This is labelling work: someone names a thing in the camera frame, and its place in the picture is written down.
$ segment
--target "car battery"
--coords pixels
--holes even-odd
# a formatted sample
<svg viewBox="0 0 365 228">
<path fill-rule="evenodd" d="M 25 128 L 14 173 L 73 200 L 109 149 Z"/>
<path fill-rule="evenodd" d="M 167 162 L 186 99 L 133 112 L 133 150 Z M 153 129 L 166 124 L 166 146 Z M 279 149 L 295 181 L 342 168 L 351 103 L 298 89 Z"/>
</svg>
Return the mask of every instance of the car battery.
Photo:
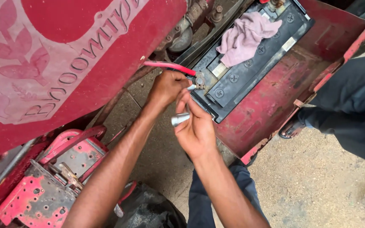
<svg viewBox="0 0 365 228">
<path fill-rule="evenodd" d="M 255 11 L 271 22 L 282 20 L 282 25 L 273 37 L 261 41 L 254 57 L 226 67 L 220 61 L 223 54 L 216 51 L 221 44 L 220 37 L 192 68 L 204 73 L 206 83 L 204 90 L 195 90 L 191 95 L 216 123 L 220 123 L 241 102 L 314 24 L 305 9 L 294 0 L 287 0 L 279 7 L 271 1 L 265 4 L 257 1 L 245 13 Z"/>
</svg>

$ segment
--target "sticker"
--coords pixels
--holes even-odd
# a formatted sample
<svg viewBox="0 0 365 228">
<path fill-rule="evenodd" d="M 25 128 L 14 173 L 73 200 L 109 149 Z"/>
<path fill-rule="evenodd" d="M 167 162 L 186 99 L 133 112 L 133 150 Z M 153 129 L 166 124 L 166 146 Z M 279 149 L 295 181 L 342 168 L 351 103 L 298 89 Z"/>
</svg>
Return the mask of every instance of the sticker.
<svg viewBox="0 0 365 228">
<path fill-rule="evenodd" d="M 270 16 L 267 13 L 263 13 L 263 15 L 261 15 L 262 17 L 265 17 L 267 19 L 270 19 Z"/>
<path fill-rule="evenodd" d="M 285 44 L 282 46 L 282 48 L 287 52 L 292 46 L 296 43 L 295 39 L 292 37 L 285 42 Z"/>
<path fill-rule="evenodd" d="M 219 77 L 226 68 L 227 67 L 223 64 L 223 62 L 221 62 L 217 67 L 215 67 L 212 73 L 216 77 Z"/>
</svg>

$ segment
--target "trousers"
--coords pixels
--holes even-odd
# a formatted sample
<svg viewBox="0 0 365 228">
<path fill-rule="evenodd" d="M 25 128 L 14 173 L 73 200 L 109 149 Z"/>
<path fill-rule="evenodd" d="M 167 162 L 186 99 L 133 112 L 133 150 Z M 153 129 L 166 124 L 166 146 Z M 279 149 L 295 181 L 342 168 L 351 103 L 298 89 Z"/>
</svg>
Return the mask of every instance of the trousers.
<svg viewBox="0 0 365 228">
<path fill-rule="evenodd" d="M 307 127 L 333 134 L 347 151 L 365 159 L 365 57 L 343 65 L 298 119 Z"/>
<path fill-rule="evenodd" d="M 257 197 L 256 185 L 250 177 L 249 171 L 243 166 L 232 166 L 229 168 L 243 194 L 256 210 L 265 218 L 261 210 L 260 202 Z M 215 222 L 212 215 L 211 201 L 206 193 L 204 186 L 197 172 L 192 173 L 192 184 L 189 190 L 189 215 L 188 228 L 215 228 Z"/>
</svg>

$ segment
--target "red cable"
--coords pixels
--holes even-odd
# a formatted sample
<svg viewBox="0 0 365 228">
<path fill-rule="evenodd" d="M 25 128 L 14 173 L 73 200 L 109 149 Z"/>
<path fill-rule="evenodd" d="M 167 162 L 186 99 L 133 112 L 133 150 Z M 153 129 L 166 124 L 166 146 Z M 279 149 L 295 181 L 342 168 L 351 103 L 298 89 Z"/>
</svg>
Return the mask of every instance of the red cable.
<svg viewBox="0 0 365 228">
<path fill-rule="evenodd" d="M 191 69 L 188 69 L 186 67 L 183 67 L 181 65 L 178 65 L 178 64 L 175 64 L 175 63 L 172 63 L 172 62 L 162 62 L 162 61 L 144 61 L 143 62 L 143 65 L 145 66 L 158 66 L 158 67 L 169 67 L 169 68 L 173 68 L 173 69 L 176 69 L 176 70 L 179 70 L 181 72 L 184 72 L 184 73 L 187 73 L 189 75 L 192 75 L 192 76 L 195 76 L 195 71 L 194 70 L 191 70 Z"/>
</svg>

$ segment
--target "rag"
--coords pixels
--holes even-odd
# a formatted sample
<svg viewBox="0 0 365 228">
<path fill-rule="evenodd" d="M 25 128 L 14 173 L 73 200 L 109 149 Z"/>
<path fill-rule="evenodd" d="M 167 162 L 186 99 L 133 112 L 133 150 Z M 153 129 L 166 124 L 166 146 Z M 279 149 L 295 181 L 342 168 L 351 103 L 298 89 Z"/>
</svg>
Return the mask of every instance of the rag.
<svg viewBox="0 0 365 228">
<path fill-rule="evenodd" d="M 222 36 L 222 43 L 216 50 L 225 54 L 221 62 L 231 67 L 251 59 L 263 38 L 277 33 L 282 21 L 270 22 L 259 12 L 243 13 L 236 19 L 234 26 Z"/>
</svg>

